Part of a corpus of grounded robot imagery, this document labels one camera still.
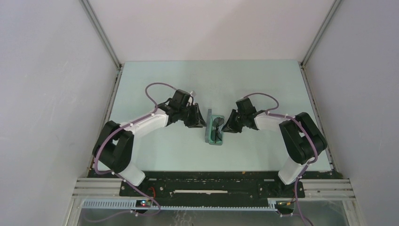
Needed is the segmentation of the grey-blue glasses case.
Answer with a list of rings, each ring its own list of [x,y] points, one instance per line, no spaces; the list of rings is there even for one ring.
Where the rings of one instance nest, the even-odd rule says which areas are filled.
[[[208,109],[206,123],[205,142],[210,145],[222,145],[224,116],[213,114],[212,109]]]

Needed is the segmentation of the black thin-frame sunglasses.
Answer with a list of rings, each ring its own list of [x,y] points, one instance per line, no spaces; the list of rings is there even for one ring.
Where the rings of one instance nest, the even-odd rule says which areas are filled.
[[[224,125],[224,117],[217,116],[212,121],[212,129],[210,133],[210,143],[213,145],[221,145],[223,143],[223,133],[221,131]]]

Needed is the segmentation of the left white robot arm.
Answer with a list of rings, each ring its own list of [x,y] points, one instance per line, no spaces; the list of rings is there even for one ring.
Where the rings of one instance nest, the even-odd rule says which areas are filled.
[[[149,184],[144,180],[145,173],[132,161],[134,142],[178,121],[188,128],[206,126],[193,95],[181,89],[138,119],[124,123],[106,122],[93,149],[95,172],[99,175],[113,173],[129,182],[131,191],[137,196],[147,194]]]

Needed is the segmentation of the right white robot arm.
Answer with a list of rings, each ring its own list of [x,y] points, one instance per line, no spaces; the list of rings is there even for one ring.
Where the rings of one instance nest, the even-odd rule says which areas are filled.
[[[278,172],[274,192],[285,197],[292,192],[292,184],[301,178],[306,169],[316,162],[327,148],[327,140],[306,112],[294,117],[256,110],[248,97],[236,102],[229,119],[222,128],[226,133],[241,133],[244,127],[254,130],[278,129],[281,132],[288,158]]]

